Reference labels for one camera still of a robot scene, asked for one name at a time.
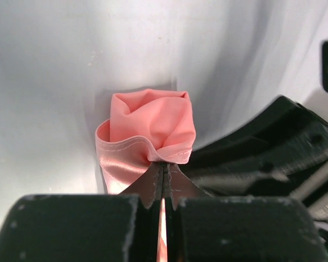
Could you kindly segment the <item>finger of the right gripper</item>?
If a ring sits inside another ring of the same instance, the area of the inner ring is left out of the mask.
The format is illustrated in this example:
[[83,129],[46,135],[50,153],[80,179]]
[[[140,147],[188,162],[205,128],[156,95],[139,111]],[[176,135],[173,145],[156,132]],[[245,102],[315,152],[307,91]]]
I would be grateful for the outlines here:
[[291,197],[328,221],[328,123],[285,96],[180,169],[212,194]]

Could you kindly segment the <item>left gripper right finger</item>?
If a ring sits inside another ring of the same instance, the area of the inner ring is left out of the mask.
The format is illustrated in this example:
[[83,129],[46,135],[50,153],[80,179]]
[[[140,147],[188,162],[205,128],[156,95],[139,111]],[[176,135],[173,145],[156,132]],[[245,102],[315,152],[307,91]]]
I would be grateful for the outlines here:
[[209,197],[175,164],[163,179],[169,261],[328,261],[306,208],[285,197]]

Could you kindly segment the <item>pink satin napkin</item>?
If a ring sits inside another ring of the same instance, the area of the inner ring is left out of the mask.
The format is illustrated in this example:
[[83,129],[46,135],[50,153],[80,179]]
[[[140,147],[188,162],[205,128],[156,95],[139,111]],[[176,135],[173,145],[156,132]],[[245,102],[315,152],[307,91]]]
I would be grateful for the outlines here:
[[107,192],[123,192],[151,163],[186,164],[195,138],[186,91],[114,94],[110,117],[96,130],[96,152]]

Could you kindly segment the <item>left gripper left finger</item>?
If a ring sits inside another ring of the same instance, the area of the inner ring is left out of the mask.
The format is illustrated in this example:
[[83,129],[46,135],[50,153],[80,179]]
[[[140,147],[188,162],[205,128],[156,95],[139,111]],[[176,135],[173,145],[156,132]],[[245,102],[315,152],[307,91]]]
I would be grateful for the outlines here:
[[163,165],[126,190],[31,194],[0,229],[0,261],[158,261]]

